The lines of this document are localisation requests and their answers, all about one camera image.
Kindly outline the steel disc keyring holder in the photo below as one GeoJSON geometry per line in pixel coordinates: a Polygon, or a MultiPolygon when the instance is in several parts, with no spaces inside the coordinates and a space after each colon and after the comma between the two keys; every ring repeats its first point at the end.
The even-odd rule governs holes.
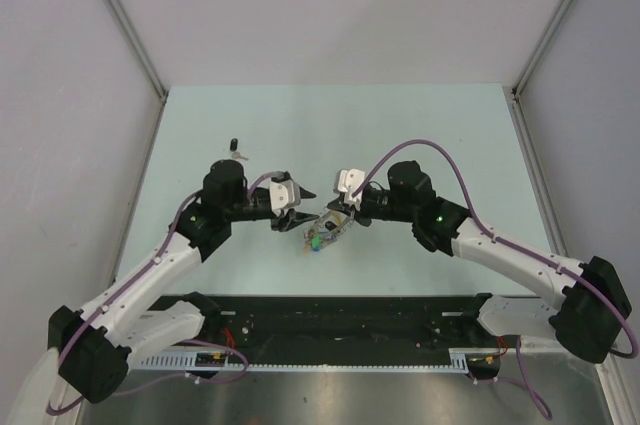
{"type": "Polygon", "coordinates": [[[328,246],[335,244],[338,239],[349,230],[353,223],[345,213],[325,209],[324,213],[304,232],[304,251],[306,253],[320,252],[328,246]],[[311,242],[314,238],[321,241],[319,250],[313,250],[311,248],[311,242]]]}

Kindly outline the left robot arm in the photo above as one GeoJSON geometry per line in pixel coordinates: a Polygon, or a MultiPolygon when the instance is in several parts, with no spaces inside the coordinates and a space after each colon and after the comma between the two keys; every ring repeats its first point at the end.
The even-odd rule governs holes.
{"type": "Polygon", "coordinates": [[[79,309],[62,306],[51,315],[48,345],[59,353],[59,377],[97,404],[117,391],[137,359],[191,339],[214,342],[220,319],[189,301],[149,321],[142,315],[229,239],[234,223],[266,220],[272,230],[288,232],[315,220],[296,209],[314,196],[288,172],[268,172],[249,184],[240,162],[215,162],[148,258],[79,309]]]}

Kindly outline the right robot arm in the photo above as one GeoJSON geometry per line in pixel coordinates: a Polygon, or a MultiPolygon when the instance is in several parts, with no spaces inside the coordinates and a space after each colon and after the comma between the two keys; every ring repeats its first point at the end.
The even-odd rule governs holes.
{"type": "Polygon", "coordinates": [[[463,338],[484,346],[496,335],[529,335],[556,340],[593,364],[614,353],[632,307],[614,266],[594,256],[584,262],[536,251],[487,225],[472,211],[438,196],[415,161],[394,164],[389,186],[377,189],[358,169],[338,172],[336,199],[329,209],[368,226],[374,220],[408,223],[414,239],[430,252],[475,262],[509,278],[542,300],[538,311],[516,313],[486,296],[477,312],[461,321],[463,338]]]}

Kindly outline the silver key by black fob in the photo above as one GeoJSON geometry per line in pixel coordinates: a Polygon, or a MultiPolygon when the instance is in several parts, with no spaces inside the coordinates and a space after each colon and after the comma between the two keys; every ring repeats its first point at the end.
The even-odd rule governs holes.
{"type": "Polygon", "coordinates": [[[231,154],[231,157],[232,157],[234,160],[248,161],[248,158],[247,158],[247,157],[245,157],[245,156],[243,156],[243,155],[242,155],[240,152],[238,152],[238,151],[234,151],[234,152],[231,154]]]}

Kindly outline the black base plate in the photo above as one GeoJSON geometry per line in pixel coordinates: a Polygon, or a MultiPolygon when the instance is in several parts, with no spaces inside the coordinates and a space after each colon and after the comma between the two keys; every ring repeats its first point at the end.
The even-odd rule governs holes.
{"type": "Polygon", "coordinates": [[[392,368],[449,365],[462,350],[474,364],[497,367],[515,348],[504,332],[477,322],[485,295],[454,297],[165,295],[151,307],[179,301],[205,321],[197,339],[230,345],[252,366],[392,368]]]}

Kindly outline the aluminium frame rail left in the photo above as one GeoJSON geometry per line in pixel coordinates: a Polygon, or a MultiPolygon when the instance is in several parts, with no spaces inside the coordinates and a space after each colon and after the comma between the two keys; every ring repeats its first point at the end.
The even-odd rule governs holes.
{"type": "Polygon", "coordinates": [[[131,197],[127,200],[127,214],[125,217],[124,227],[119,236],[118,246],[116,249],[115,257],[108,268],[108,272],[105,278],[104,285],[109,288],[116,281],[117,273],[120,267],[120,262],[122,260],[122,256],[124,254],[124,250],[126,247],[126,242],[128,239],[129,231],[133,222],[133,218],[135,215],[136,207],[139,201],[139,197],[141,194],[141,190],[144,184],[144,179],[147,173],[147,169],[149,166],[149,162],[151,159],[151,155],[153,153],[153,149],[155,146],[155,142],[157,140],[157,135],[159,133],[159,128],[161,125],[161,121],[164,115],[164,111],[166,109],[166,104],[168,102],[170,90],[166,90],[163,95],[159,98],[159,109],[153,115],[153,121],[151,122],[152,126],[150,129],[150,135],[143,142],[143,155],[141,165],[138,167],[136,174],[134,175],[134,190],[131,197]]]}

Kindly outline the aluminium frame rail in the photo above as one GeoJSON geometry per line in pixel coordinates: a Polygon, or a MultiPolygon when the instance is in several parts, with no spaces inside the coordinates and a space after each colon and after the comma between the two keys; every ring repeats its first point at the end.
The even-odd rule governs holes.
{"type": "Polygon", "coordinates": [[[570,246],[561,226],[539,140],[527,119],[524,103],[513,88],[505,87],[504,94],[551,250],[563,256],[574,256],[576,250],[570,246]]]}
{"type": "Polygon", "coordinates": [[[168,102],[170,90],[166,90],[163,95],[159,98],[159,109],[153,115],[153,121],[151,122],[152,126],[150,129],[150,135],[143,142],[143,155],[141,165],[138,167],[136,174],[134,175],[134,190],[131,197],[127,200],[127,214],[125,217],[124,227],[119,236],[118,246],[116,249],[115,257],[108,268],[108,272],[105,278],[104,285],[109,288],[116,281],[117,273],[120,267],[120,262],[122,260],[122,256],[124,254],[124,250],[126,247],[126,242],[128,239],[129,231],[133,222],[133,218],[135,215],[136,207],[139,201],[139,197],[141,194],[141,190],[144,184],[144,179],[147,173],[147,169],[149,166],[149,162],[151,159],[151,155],[153,153],[153,149],[155,146],[155,142],[157,140],[157,135],[159,133],[159,128],[161,125],[161,121],[164,115],[164,111],[166,109],[166,104],[168,102]]]}

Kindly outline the aluminium frame rail right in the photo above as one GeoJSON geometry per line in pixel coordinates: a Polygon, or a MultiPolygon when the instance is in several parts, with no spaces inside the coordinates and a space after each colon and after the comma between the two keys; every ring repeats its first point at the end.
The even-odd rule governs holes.
{"type": "Polygon", "coordinates": [[[574,256],[576,250],[570,246],[561,226],[539,140],[527,119],[524,103],[513,88],[505,87],[504,94],[551,250],[563,256],[574,256]]]}

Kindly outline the aluminium frame post left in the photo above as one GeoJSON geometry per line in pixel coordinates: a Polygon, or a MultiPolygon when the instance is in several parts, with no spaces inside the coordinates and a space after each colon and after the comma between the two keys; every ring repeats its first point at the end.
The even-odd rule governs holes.
{"type": "Polygon", "coordinates": [[[147,82],[161,103],[166,101],[168,90],[154,66],[136,27],[121,0],[103,0],[126,45],[141,68],[147,82]]]}

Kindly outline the aluminium frame post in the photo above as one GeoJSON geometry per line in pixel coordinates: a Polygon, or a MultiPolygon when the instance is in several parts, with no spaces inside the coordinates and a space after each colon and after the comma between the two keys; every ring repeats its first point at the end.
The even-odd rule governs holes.
{"type": "Polygon", "coordinates": [[[516,101],[520,100],[532,76],[542,64],[576,1],[577,0],[559,0],[554,7],[549,20],[543,28],[541,36],[537,40],[521,72],[511,87],[511,93],[516,101]]]}
{"type": "Polygon", "coordinates": [[[136,27],[121,0],[103,0],[126,45],[141,68],[147,82],[161,103],[166,101],[168,90],[154,66],[136,27]]]}

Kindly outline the aluminium frame post right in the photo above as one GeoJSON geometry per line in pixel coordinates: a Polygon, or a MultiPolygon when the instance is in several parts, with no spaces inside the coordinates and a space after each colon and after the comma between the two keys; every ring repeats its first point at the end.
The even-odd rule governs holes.
{"type": "Polygon", "coordinates": [[[542,64],[576,1],[577,0],[559,0],[554,7],[549,20],[543,28],[541,36],[537,40],[521,72],[511,87],[511,93],[516,101],[520,100],[532,76],[542,64]]]}

